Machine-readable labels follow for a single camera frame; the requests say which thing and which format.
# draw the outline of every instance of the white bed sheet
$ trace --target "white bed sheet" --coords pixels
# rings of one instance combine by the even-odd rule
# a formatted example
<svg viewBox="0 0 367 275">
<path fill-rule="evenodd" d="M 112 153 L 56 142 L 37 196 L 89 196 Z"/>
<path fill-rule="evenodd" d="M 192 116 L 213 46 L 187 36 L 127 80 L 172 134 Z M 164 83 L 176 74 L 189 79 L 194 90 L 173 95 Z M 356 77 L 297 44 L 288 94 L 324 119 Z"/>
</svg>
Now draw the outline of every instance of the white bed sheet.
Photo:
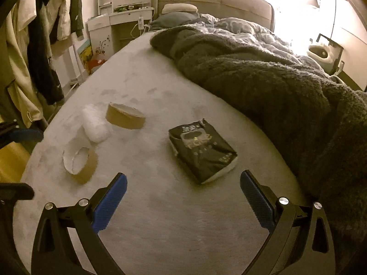
<svg viewBox="0 0 367 275">
<path fill-rule="evenodd" d="M 100 238 L 127 274 L 241 274 L 267 237 L 244 197 L 239 178 L 249 169 L 277 196 L 305 205 L 298 183 L 274 145 L 247 117 L 189 80 L 149 45 L 144 34 L 95 72 L 58 112 L 34 149 L 22 180 L 35 191 L 14 213 L 14 240 L 28 270 L 43 206 L 74 205 L 126 174 L 128 190 Z M 98 166 L 85 185 L 62 164 L 68 141 L 85 136 L 81 109 L 124 103 L 145 113 L 141 130 L 112 126 L 96 145 Z M 213 183 L 198 186 L 180 168 L 168 129 L 206 118 L 238 152 L 238 164 Z M 93 271 L 75 230 L 82 265 Z"/>
</svg>

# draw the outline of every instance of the patterned comforter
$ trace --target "patterned comforter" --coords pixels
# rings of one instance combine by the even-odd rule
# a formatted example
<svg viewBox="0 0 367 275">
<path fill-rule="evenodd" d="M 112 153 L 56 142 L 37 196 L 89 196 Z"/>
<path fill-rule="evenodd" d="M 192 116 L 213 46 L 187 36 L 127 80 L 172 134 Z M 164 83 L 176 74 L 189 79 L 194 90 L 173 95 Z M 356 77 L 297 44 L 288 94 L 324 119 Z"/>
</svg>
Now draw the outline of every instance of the patterned comforter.
<svg viewBox="0 0 367 275">
<path fill-rule="evenodd" d="M 204 34 L 217 34 L 231 37 L 240 43 L 247 43 L 268 50 L 273 54 L 287 58 L 296 64 L 304 64 L 323 70 L 321 66 L 308 56 L 298 56 L 288 42 L 282 40 L 269 29 L 253 22 L 235 17 L 218 19 L 210 14 L 200 14 L 198 22 L 188 24 Z"/>
</svg>

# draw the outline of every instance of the pillow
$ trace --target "pillow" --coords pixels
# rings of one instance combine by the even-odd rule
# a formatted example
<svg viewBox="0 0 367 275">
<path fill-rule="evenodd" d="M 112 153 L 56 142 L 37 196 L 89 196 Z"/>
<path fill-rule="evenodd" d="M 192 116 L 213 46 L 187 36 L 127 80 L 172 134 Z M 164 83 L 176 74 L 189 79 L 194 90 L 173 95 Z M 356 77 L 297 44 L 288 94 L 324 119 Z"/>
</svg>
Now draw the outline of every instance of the pillow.
<svg viewBox="0 0 367 275">
<path fill-rule="evenodd" d="M 198 14 L 187 12 L 170 12 L 161 15 L 156 20 L 150 23 L 150 31 L 161 29 L 169 29 L 180 25 L 185 25 L 199 17 Z"/>
<path fill-rule="evenodd" d="M 170 13 L 170 12 L 197 12 L 197 7 L 195 5 L 186 4 L 186 3 L 174 3 L 174 4 L 166 4 L 162 9 L 162 14 Z"/>
</svg>

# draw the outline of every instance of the roll of packing tape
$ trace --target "roll of packing tape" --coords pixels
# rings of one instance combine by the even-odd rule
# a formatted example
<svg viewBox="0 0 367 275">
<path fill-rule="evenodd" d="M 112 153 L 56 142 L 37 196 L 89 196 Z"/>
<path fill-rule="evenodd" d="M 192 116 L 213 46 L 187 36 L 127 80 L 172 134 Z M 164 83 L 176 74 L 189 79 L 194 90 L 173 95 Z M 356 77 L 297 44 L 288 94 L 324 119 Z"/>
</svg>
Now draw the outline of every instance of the roll of packing tape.
<svg viewBox="0 0 367 275">
<path fill-rule="evenodd" d="M 97 154 L 87 140 L 80 138 L 71 140 L 62 157 L 65 169 L 80 184 L 87 183 L 97 167 Z"/>
<path fill-rule="evenodd" d="M 144 115 L 136 108 L 118 103 L 108 105 L 106 120 L 126 129 L 141 129 L 145 123 Z"/>
</svg>

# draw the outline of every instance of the headboard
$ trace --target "headboard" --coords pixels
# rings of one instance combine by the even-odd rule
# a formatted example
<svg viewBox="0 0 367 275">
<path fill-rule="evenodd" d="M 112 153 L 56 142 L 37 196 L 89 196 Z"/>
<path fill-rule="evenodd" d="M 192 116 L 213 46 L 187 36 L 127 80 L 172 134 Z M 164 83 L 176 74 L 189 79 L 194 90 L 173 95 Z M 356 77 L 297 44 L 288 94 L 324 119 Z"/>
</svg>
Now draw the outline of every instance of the headboard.
<svg viewBox="0 0 367 275">
<path fill-rule="evenodd" d="M 189 3 L 200 13 L 209 13 L 219 19 L 238 17 L 258 23 L 274 31 L 274 9 L 265 0 L 151 0 L 156 10 L 154 18 L 161 13 L 165 4 Z"/>
</svg>

